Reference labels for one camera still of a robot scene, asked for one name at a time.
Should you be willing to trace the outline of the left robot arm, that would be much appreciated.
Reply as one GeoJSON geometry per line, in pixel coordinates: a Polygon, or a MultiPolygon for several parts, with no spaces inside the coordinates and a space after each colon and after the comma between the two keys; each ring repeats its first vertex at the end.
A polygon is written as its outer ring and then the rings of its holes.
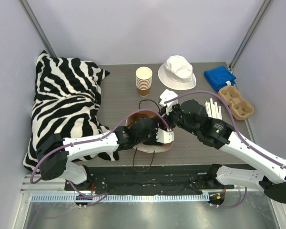
{"type": "Polygon", "coordinates": [[[81,138],[61,138],[59,134],[55,134],[50,152],[45,152],[45,146],[38,149],[38,163],[32,175],[39,171],[42,180],[63,178],[81,190],[88,190],[92,184],[89,171],[85,166],[75,164],[74,160],[95,156],[104,151],[128,150],[147,141],[152,134],[160,135],[155,140],[164,143],[164,140],[170,140],[170,137],[165,137],[170,131],[169,125],[158,117],[139,119],[127,126],[117,125],[103,134],[81,138]]]}

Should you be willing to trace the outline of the orange paper gift bag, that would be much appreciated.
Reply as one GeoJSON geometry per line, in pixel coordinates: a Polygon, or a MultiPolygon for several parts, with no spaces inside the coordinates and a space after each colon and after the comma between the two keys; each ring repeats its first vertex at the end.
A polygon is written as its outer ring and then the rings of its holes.
{"type": "MultiPolygon", "coordinates": [[[[156,130],[158,129],[163,129],[166,131],[174,130],[174,129],[167,129],[167,126],[164,124],[164,122],[160,120],[160,118],[156,115],[154,111],[141,111],[141,112],[133,114],[134,112],[135,111],[132,111],[131,112],[132,115],[126,119],[125,121],[126,125],[133,125],[136,121],[139,121],[140,119],[143,119],[143,118],[152,118],[154,119],[154,121],[159,121],[157,123],[156,130]]],[[[163,146],[148,146],[148,145],[144,145],[143,142],[135,145],[133,147],[135,149],[135,152],[134,152],[133,160],[132,160],[132,166],[133,166],[134,171],[137,173],[145,173],[146,171],[148,171],[154,161],[155,154],[168,151],[172,147],[172,145],[173,145],[173,142],[169,144],[164,144],[163,146]],[[141,151],[144,153],[152,153],[153,156],[147,168],[143,168],[139,170],[137,169],[137,167],[135,167],[134,161],[135,161],[135,157],[138,151],[141,151]]]]}

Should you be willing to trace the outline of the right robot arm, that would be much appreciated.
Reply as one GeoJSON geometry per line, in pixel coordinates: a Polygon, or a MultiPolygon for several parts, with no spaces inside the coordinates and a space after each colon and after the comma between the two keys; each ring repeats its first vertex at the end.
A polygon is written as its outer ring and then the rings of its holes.
{"type": "Polygon", "coordinates": [[[206,175],[210,188],[235,185],[263,191],[270,199],[286,204],[286,160],[246,139],[223,120],[208,116],[196,100],[179,104],[161,102],[163,117],[171,127],[179,127],[206,146],[230,153],[252,169],[238,169],[212,164],[206,175]]]}

